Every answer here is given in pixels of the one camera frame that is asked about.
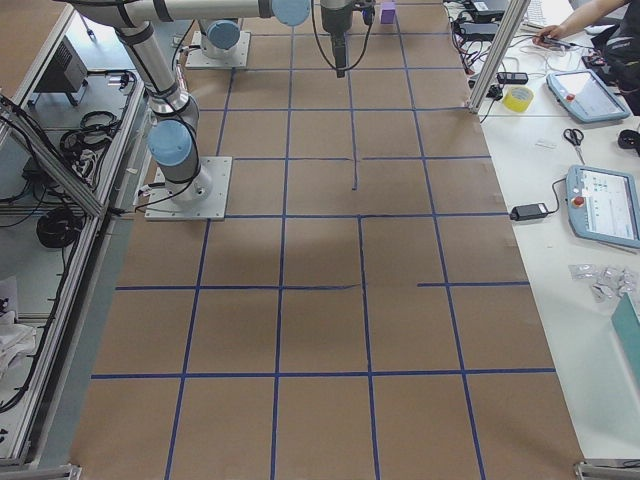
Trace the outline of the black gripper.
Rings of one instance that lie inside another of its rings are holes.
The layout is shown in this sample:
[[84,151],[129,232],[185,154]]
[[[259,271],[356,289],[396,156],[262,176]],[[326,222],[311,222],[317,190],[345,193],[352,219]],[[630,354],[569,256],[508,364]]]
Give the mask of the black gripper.
[[344,34],[352,27],[353,7],[343,6],[339,9],[331,9],[322,6],[321,19],[323,29],[331,34],[336,77],[343,78],[347,68],[347,47]]

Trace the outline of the person hand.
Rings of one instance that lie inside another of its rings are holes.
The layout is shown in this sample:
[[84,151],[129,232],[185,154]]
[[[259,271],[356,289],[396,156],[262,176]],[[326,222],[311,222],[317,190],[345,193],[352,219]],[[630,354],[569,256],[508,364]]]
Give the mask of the person hand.
[[533,37],[532,41],[536,45],[542,45],[549,39],[561,40],[569,36],[567,28],[563,25],[549,25],[540,29]]

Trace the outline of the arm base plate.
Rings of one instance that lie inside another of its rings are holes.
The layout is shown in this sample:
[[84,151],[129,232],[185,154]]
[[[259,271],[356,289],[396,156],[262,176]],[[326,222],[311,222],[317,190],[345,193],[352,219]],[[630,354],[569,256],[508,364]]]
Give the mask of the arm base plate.
[[228,190],[231,178],[232,158],[201,156],[200,173],[189,188],[166,200],[171,193],[177,193],[177,184],[168,183],[151,191],[150,207],[145,209],[149,221],[223,220],[226,212]]
[[251,34],[241,31],[238,42],[228,50],[213,46],[199,30],[193,34],[185,67],[191,70],[244,69],[247,66]]

